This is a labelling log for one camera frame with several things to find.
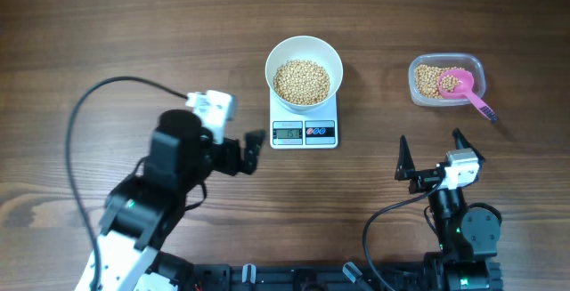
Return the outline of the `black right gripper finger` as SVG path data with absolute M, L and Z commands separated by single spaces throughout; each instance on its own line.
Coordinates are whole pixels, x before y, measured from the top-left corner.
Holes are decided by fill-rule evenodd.
M 395 168 L 395 179 L 397 181 L 410 180 L 415 176 L 415 165 L 411 157 L 410 149 L 406 137 L 400 137 L 399 156 Z
M 457 150 L 471 149 L 476 154 L 479 163 L 485 162 L 484 156 L 467 140 L 459 128 L 455 128 L 452 131 L 452 137 Z

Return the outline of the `pink plastic measuring scoop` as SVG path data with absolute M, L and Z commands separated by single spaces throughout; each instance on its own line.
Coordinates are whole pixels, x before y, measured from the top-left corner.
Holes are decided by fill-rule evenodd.
M 464 69 L 450 69 L 437 80 L 439 93 L 445 99 L 467 99 L 483 116 L 492 123 L 499 119 L 495 112 L 473 92 L 473 75 Z

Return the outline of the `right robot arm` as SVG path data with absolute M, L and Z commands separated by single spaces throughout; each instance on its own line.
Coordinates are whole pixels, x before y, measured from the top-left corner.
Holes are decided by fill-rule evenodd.
M 408 142 L 400 138 L 395 170 L 397 181 L 408 180 L 409 192 L 426 193 L 432 226 L 440 245 L 438 253 L 424 256 L 425 286 L 428 290 L 502 290 L 497 255 L 502 216 L 486 203 L 466 202 L 463 189 L 478 181 L 485 162 L 458 129 L 452 131 L 455 149 L 436 167 L 417 170 Z

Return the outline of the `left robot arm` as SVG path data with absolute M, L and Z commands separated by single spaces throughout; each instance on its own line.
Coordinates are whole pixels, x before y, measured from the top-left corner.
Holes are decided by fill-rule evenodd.
M 186 109 L 162 113 L 148 155 L 106 198 L 98 247 L 77 283 L 79 290 L 195 290 L 192 263 L 161 248 L 184 214 L 196 186 L 214 171 L 234 176 L 257 169 L 262 130 L 246 146 L 224 137 L 237 107 L 228 93 L 189 93 Z

